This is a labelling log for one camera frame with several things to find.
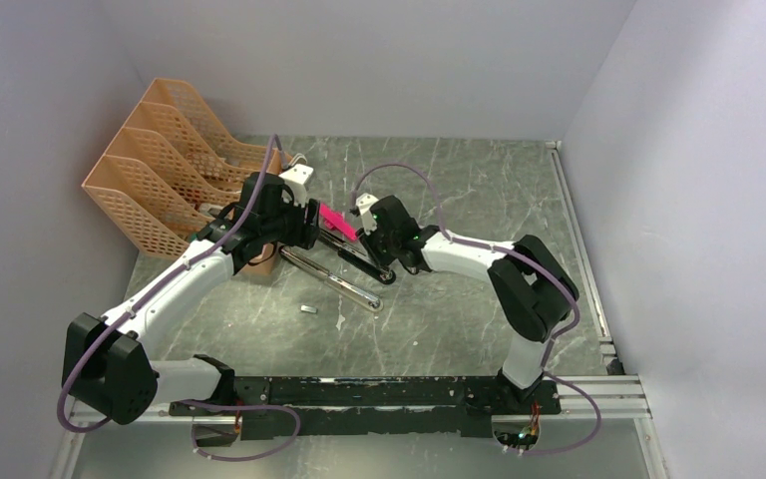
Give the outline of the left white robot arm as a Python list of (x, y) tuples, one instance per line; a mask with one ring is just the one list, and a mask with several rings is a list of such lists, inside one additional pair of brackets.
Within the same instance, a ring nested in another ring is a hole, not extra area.
[(307, 191), (312, 175), (305, 165), (251, 175), (238, 201), (205, 225), (160, 276), (101, 317), (83, 313), (73, 320), (58, 405), (73, 397), (121, 425), (154, 404), (196, 400), (213, 415), (230, 410), (236, 387), (229, 366), (204, 355), (178, 361), (150, 356), (172, 326), (267, 245), (312, 248), (319, 213)]

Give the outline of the beige black stapler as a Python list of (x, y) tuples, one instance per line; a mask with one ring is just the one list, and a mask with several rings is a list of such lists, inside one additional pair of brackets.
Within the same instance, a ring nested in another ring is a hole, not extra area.
[(378, 295), (342, 278), (325, 266), (297, 252), (293, 247), (281, 246), (279, 254), (283, 259), (312, 275), (342, 297), (353, 301), (363, 308), (373, 312), (380, 311), (383, 308), (382, 299)]

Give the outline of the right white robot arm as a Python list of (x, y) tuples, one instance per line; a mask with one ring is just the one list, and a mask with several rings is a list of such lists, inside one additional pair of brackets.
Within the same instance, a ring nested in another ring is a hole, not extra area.
[(501, 405), (521, 413), (537, 398), (544, 377), (543, 361), (555, 328), (577, 307), (579, 292), (546, 245), (526, 235), (516, 241), (487, 241), (420, 227), (402, 202), (390, 195), (362, 194), (351, 213), (361, 221), (360, 243), (372, 261), (397, 261), (411, 274), (459, 274), (490, 285), (514, 332), (500, 373)]

